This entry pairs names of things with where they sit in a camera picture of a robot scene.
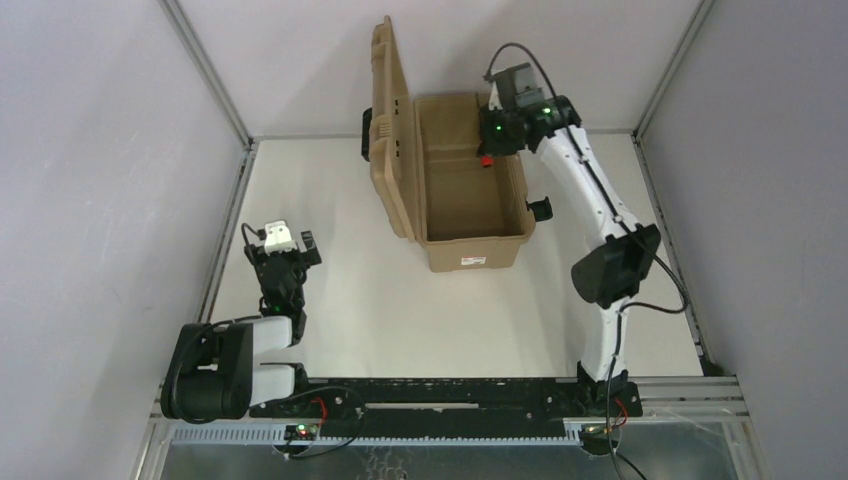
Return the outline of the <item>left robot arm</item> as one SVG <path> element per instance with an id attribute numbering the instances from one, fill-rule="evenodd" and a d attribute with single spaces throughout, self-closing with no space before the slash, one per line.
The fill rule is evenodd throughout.
<path id="1" fill-rule="evenodd" d="M 254 406 L 294 392 L 296 366 L 263 364 L 259 358 L 301 342 L 307 324 L 304 285 L 322 258 L 309 230 L 295 240 L 277 221 L 255 235 L 243 252 L 260 289 L 257 311 L 181 328 L 160 393 L 168 419 L 192 424 L 239 419 Z"/>

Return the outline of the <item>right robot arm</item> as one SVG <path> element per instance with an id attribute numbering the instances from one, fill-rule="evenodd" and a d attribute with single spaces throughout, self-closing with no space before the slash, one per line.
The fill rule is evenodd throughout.
<path id="1" fill-rule="evenodd" d="M 639 221 L 624 205 L 565 97 L 525 102 L 491 94 L 480 120 L 480 155 L 536 154 L 582 223 L 588 252 L 570 275 L 593 316 L 578 362 L 578 400 L 586 409 L 612 409 L 628 382 L 621 358 L 625 327 L 661 241 L 658 227 Z"/>

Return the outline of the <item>tan plastic storage bin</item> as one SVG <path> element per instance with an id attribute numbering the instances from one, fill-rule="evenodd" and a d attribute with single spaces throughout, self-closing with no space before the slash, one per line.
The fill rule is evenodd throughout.
<path id="1" fill-rule="evenodd" d="M 519 156 L 482 167 L 485 94 L 411 96 L 389 16 L 374 27 L 370 51 L 361 154 L 393 232 L 419 244 L 435 273 L 512 266 L 553 209 L 549 199 L 529 201 Z"/>

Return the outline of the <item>small green circuit board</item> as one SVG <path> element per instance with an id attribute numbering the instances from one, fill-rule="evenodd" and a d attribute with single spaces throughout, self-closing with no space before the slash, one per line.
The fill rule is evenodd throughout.
<path id="1" fill-rule="evenodd" d="M 312 441 L 320 432 L 320 427 L 317 424 L 295 424 L 287 425 L 284 431 L 284 440 L 292 441 Z"/>

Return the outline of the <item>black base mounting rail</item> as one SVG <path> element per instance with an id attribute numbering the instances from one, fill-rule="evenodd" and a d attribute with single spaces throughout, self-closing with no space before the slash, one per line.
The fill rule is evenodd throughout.
<path id="1" fill-rule="evenodd" d="M 633 382 L 573 378 L 327 378 L 299 380 L 292 397 L 252 418 L 320 420 L 328 437 L 553 438 L 568 420 L 618 425 L 643 415 Z"/>

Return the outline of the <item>aluminium frame rail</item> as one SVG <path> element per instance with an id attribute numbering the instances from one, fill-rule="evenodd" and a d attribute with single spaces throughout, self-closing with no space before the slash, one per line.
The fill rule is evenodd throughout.
<path id="1" fill-rule="evenodd" d="M 641 377 L 622 391 L 574 379 L 325 379 L 303 400 L 263 404 L 239 420 L 193 425 L 154 414 L 165 444 L 350 446 L 578 445 L 641 424 L 748 419 L 730 377 Z"/>

